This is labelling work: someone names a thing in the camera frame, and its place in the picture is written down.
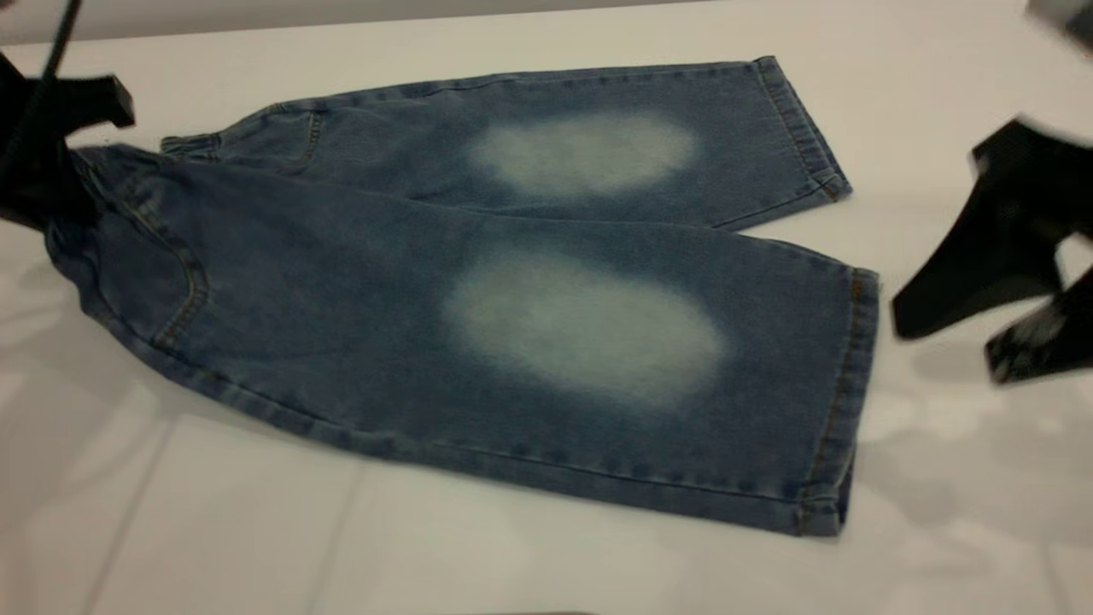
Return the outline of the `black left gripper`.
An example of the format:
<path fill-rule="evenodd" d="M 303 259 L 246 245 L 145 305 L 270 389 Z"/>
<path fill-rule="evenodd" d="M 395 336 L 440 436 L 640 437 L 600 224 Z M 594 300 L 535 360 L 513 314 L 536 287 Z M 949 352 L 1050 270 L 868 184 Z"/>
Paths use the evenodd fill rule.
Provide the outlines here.
<path fill-rule="evenodd" d="M 96 205 L 77 172 L 67 135 L 109 122 L 136 125 L 132 94 L 116 75 L 60 80 L 54 52 L 30 78 L 3 55 L 1 218 L 43 232 L 54 221 L 90 226 Z"/>

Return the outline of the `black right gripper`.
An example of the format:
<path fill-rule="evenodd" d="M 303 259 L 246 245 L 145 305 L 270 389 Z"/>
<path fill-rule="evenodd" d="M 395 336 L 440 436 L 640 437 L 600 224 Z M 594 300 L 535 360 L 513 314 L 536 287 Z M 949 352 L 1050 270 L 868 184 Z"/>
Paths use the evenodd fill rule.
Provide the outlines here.
<path fill-rule="evenodd" d="M 1089 144 L 1009 120 L 973 147 L 973 163 L 992 194 L 1014 200 L 969 202 L 961 211 L 891 301 L 897 338 L 929 338 L 976 314 L 1061 291 L 1055 250 L 1063 226 L 1090 240 Z M 1092 270 L 988 340 L 986 359 L 992 383 L 1090 369 Z"/>

